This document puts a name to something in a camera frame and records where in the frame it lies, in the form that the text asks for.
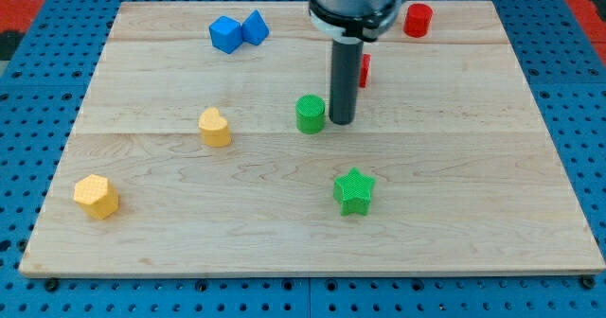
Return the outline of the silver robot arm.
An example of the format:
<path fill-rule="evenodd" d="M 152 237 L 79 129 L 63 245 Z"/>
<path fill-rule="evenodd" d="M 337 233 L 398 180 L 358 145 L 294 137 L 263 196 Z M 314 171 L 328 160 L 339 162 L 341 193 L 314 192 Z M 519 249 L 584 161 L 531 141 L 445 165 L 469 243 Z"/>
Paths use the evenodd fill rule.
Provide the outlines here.
<path fill-rule="evenodd" d="M 406 0 L 309 0 L 312 24 L 340 44 L 372 43 L 396 22 Z"/>

